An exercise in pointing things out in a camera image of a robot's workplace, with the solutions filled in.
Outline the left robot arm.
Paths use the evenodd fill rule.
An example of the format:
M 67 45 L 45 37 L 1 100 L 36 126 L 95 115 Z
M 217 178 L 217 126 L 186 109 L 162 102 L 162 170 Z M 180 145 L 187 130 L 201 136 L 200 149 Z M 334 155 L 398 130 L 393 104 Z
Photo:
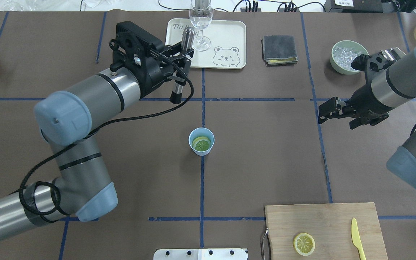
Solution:
M 35 118 L 53 155 L 33 166 L 19 188 L 0 199 L 0 241 L 70 215 L 88 222 L 115 209 L 117 192 L 94 135 L 105 126 L 160 116 L 184 105 L 115 119 L 165 82 L 178 84 L 173 103 L 183 84 L 193 89 L 188 77 L 193 53 L 180 44 L 118 50 L 108 69 L 37 103 Z

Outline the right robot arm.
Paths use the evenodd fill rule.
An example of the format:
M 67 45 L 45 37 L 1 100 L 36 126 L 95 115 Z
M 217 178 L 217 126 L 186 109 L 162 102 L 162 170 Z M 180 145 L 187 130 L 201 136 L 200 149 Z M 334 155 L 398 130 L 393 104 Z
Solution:
M 399 49 L 385 49 L 375 54 L 359 54 L 351 68 L 363 72 L 365 84 L 347 99 L 336 96 L 317 108 L 317 122 L 350 118 L 349 128 L 375 126 L 392 113 L 400 119 L 416 103 L 416 46 L 405 53 Z M 412 128 L 406 140 L 388 158 L 386 169 L 416 190 L 416 112 L 408 113 Z

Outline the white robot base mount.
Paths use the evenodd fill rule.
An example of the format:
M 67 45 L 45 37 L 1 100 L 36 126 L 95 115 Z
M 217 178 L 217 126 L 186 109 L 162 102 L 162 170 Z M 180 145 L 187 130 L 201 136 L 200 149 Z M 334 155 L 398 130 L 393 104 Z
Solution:
M 186 248 L 160 249 L 154 260 L 248 260 L 248 250 L 243 248 Z

